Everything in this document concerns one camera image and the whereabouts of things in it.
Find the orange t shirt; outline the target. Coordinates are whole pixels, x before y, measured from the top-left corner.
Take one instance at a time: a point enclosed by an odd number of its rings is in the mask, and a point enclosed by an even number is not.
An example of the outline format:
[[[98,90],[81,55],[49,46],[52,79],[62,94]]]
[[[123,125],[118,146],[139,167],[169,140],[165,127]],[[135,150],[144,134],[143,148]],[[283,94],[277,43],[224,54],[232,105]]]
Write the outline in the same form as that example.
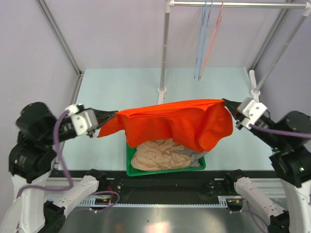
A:
[[[122,130],[132,148],[147,141],[172,139],[204,152],[233,133],[233,122],[223,100],[185,100],[119,111],[101,127],[98,137]]]

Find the pink wire hanger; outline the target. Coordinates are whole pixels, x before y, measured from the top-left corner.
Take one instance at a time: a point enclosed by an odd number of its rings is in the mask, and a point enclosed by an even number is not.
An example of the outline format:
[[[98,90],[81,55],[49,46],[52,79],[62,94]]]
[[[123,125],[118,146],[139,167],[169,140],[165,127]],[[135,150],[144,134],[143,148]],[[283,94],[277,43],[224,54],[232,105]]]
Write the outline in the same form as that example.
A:
[[[206,68],[206,65],[207,65],[207,62],[208,62],[208,59],[209,59],[209,56],[210,56],[210,53],[211,53],[211,50],[212,50],[212,47],[213,47],[213,44],[214,44],[214,41],[215,41],[215,38],[217,36],[220,24],[222,22],[222,18],[223,18],[222,11],[223,11],[223,7],[224,7],[224,2],[225,1],[223,0],[222,3],[221,3],[221,6],[220,6],[219,15],[218,15],[218,18],[217,18],[217,21],[216,21],[216,25],[215,25],[215,29],[213,31],[213,35],[212,35],[212,38],[211,38],[211,41],[210,41],[210,44],[209,44],[209,48],[207,50],[207,54],[206,54],[206,57],[205,57],[205,60],[204,60],[203,68],[200,71],[199,80],[201,80],[201,78],[202,78],[202,76],[204,74],[204,71],[205,71],[205,68]]]

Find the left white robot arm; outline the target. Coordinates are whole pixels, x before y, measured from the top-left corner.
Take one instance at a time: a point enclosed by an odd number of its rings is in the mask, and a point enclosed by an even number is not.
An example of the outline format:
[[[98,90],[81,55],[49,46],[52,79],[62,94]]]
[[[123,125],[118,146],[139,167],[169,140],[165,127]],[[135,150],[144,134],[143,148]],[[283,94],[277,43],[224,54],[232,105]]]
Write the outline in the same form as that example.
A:
[[[88,196],[116,192],[106,175],[91,169],[74,184],[60,144],[96,130],[117,115],[115,111],[67,107],[56,118],[43,102],[25,106],[16,120],[17,144],[9,154],[15,199],[0,230],[3,233],[57,233],[68,215]]]

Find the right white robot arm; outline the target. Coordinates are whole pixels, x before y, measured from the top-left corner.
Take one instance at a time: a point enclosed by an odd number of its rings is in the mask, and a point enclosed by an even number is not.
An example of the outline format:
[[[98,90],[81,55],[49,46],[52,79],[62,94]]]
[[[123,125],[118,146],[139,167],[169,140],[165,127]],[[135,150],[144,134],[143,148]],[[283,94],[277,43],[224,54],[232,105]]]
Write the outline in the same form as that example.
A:
[[[288,209],[275,204],[240,170],[225,175],[224,189],[239,194],[263,220],[269,233],[311,231],[311,153],[305,144],[311,139],[311,117],[290,111],[278,122],[265,116],[267,107],[252,98],[243,102],[225,99],[224,105],[236,121],[273,150],[271,165],[283,186]]]

